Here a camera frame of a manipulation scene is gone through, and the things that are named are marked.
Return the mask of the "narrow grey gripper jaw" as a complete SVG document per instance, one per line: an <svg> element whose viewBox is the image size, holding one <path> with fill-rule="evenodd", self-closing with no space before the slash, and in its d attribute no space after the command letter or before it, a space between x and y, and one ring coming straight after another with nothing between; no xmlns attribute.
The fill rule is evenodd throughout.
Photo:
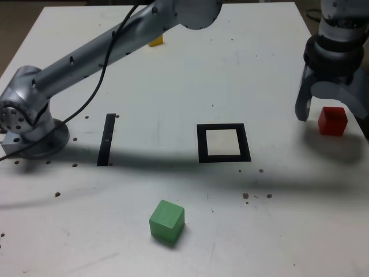
<svg viewBox="0 0 369 277"><path fill-rule="evenodd" d="M308 120L312 99L311 87L317 81L315 73L305 65L295 103L295 115L300 121L306 122Z"/></svg>

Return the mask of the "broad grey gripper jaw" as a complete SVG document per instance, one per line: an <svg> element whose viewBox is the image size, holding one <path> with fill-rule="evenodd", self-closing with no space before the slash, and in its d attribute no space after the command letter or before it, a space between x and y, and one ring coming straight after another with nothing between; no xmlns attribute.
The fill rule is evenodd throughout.
<svg viewBox="0 0 369 277"><path fill-rule="evenodd" d="M320 80L312 85L311 94L318 99L338 100L358 118L368 117L368 78L363 68L354 72L349 84L342 78Z"/></svg>

